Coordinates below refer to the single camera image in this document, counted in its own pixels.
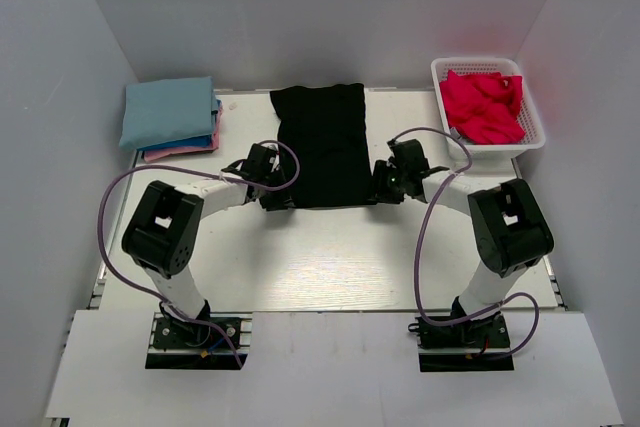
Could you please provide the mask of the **pink folded t-shirt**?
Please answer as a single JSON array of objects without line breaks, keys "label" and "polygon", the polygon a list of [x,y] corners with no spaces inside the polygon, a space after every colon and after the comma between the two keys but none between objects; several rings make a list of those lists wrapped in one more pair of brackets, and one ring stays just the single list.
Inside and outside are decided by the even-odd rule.
[{"label": "pink folded t-shirt", "polygon": [[215,150],[218,149],[219,142],[220,142],[220,139],[219,139],[219,137],[220,137],[220,135],[219,135],[220,117],[218,119],[217,132],[215,133],[215,136],[213,138],[213,144],[211,146],[208,146],[208,147],[177,147],[177,148],[167,148],[167,149],[161,149],[161,150],[151,150],[151,151],[142,152],[142,159],[145,162],[153,162],[153,161],[165,158],[165,157],[176,156],[176,155],[214,152]]}]

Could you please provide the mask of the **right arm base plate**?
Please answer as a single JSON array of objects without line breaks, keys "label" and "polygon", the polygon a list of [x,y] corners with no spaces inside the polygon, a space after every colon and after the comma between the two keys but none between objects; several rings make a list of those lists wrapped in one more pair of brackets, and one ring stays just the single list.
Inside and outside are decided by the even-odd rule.
[{"label": "right arm base plate", "polygon": [[408,332],[417,337],[422,373],[514,370],[510,337],[501,313],[446,327],[432,326],[416,317]]}]

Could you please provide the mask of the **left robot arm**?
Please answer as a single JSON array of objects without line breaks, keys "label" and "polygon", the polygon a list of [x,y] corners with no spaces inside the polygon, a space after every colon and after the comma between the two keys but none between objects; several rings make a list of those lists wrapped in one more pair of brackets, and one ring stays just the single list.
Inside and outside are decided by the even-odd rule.
[{"label": "left robot arm", "polygon": [[278,141],[251,146],[245,159],[217,173],[168,166],[198,176],[171,185],[155,180],[146,187],[122,236],[122,250],[152,280],[162,311],[178,320],[177,334],[199,346],[211,334],[208,301],[199,292],[189,263],[200,223],[218,212],[252,202],[268,203],[288,192],[301,171],[298,156]]}]

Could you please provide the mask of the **white plastic basket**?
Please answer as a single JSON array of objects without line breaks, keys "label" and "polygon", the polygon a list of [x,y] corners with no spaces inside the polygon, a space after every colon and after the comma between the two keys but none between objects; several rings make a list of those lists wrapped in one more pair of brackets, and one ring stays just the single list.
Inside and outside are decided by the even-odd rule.
[{"label": "white plastic basket", "polygon": [[444,130],[453,138],[448,141],[449,153],[453,158],[463,159],[462,149],[467,148],[471,156],[476,159],[497,160],[512,159],[520,154],[541,148],[545,143],[545,135],[534,102],[523,78],[523,100],[518,123],[525,130],[525,137],[517,144],[506,145],[478,145],[459,134],[448,124],[444,110],[443,99],[439,83],[446,79],[447,73],[453,71],[459,75],[499,72],[503,75],[519,75],[523,78],[517,64],[509,59],[500,57],[444,57],[437,58],[431,63],[431,74],[434,83],[436,99]]}]

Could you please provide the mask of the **light blue folded t-shirt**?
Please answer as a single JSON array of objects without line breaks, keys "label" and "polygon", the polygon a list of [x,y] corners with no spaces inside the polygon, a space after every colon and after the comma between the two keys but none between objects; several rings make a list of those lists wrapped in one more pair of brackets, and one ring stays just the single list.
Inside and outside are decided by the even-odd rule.
[{"label": "light blue folded t-shirt", "polygon": [[210,77],[165,79],[125,88],[119,146],[141,150],[167,142],[209,136],[217,99]]}]

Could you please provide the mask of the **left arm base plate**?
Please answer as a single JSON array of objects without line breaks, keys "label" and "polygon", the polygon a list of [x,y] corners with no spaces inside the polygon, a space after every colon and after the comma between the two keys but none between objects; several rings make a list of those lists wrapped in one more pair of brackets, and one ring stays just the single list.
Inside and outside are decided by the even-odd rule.
[{"label": "left arm base plate", "polygon": [[[226,313],[210,316],[233,344],[242,364],[251,343],[252,315]],[[145,360],[147,370],[238,371],[234,353],[213,327],[187,325],[163,313],[154,314]]]}]

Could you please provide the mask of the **red t-shirt in basket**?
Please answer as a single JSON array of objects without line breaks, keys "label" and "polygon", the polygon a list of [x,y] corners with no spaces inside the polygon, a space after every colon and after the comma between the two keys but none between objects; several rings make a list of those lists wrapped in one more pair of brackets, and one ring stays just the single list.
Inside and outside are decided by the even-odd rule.
[{"label": "red t-shirt in basket", "polygon": [[449,71],[439,87],[449,126],[472,143],[506,145],[524,139],[517,121],[524,94],[521,76]]}]

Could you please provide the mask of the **black t-shirt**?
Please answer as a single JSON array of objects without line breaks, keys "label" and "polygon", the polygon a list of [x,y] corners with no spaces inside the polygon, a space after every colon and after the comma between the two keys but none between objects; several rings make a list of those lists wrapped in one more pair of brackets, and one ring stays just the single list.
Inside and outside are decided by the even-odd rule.
[{"label": "black t-shirt", "polygon": [[294,86],[269,93],[280,120],[280,165],[297,208],[342,208],[369,203],[372,179],[361,83]]}]

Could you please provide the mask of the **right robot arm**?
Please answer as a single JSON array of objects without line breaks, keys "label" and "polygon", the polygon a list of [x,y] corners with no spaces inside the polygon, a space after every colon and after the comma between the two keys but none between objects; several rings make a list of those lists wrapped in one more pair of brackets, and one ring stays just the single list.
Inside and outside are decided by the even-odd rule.
[{"label": "right robot arm", "polygon": [[[388,142],[391,156],[374,165],[370,200],[400,204],[407,197],[427,205],[414,253],[413,284],[417,309],[435,327],[450,327],[461,344],[472,346],[488,332],[489,318],[509,302],[516,281],[554,248],[554,239],[528,183],[520,178],[485,188],[467,172],[472,157],[458,168],[432,167],[419,141]],[[436,206],[471,219],[478,266],[467,287],[451,306],[450,317],[426,315],[420,295],[420,258],[429,220]]]}]

